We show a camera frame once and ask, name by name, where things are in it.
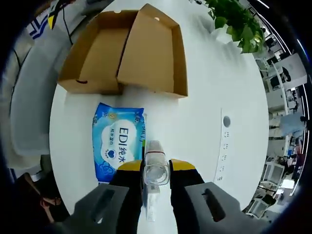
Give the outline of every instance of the open cardboard box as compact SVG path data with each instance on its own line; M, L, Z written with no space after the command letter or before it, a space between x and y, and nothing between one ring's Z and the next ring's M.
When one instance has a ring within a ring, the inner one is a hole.
M123 85L134 84L186 97L180 27L149 4L102 12L71 48L58 83L71 93L121 94Z

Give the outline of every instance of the cable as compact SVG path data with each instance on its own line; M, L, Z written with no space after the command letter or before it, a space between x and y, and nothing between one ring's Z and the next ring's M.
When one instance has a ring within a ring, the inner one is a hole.
M69 39L71 45L73 45L73 41L72 41L72 39L71 39L71 37L70 37L69 30L68 30L68 27L67 27L67 23L66 23L66 21L65 21L65 10L64 10L64 8L65 8L65 7L63 7L63 20L64 20L64 24L65 24L65 27L66 27L68 39Z
M19 56L18 56L18 54L17 54L17 52L16 52L16 50L13 48L13 51L14 51L14 54L15 54L15 56L16 56L16 60L18 61L18 65L19 65L19 70L21 69L21 63L20 63L20 59L19 59Z

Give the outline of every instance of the table surface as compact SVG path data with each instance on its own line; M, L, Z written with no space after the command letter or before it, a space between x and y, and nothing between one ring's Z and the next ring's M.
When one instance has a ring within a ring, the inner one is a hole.
M115 0L105 11L140 9L150 3L181 26L189 96L172 99L143 88L127 87L119 97L74 95L57 86L50 118L50 153L55 179L69 213L97 185L92 148L92 118L99 102L144 107L147 140L159 140L167 159L196 166L204 181L215 181L220 154L222 112L231 118L231 163L218 184L244 209L260 181L268 147L266 94L252 54L232 42L221 44L208 32L213 20L203 5L188 0ZM170 188L162 186L156 222L139 232L176 232Z

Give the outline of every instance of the desk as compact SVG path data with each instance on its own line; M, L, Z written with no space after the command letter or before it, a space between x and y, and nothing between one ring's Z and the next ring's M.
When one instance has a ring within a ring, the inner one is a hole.
M147 140L159 140L167 159L195 165L206 182L213 181L216 173L221 109L229 113L234 157L222 188L244 209L260 181L268 147L268 106L257 64L252 54L239 54L232 44L222 45L210 36L206 28L213 21L205 6L188 0L115 0L105 10L140 9L147 2L181 26L189 96L172 99L137 87L126 87L119 97L74 95L58 85L50 118L50 152L65 206L72 213L75 203L98 185L92 118L101 101L118 107L144 107ZM176 232L169 185L161 187L158 204L161 211L151 224L155 233ZM144 219L145 211L139 232L144 229Z

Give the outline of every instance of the wet wipes package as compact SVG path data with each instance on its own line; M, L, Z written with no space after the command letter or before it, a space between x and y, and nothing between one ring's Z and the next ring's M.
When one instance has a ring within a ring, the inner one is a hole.
M92 141L99 182L110 182L123 163L142 159L145 140L143 111L143 108L98 105L93 118Z

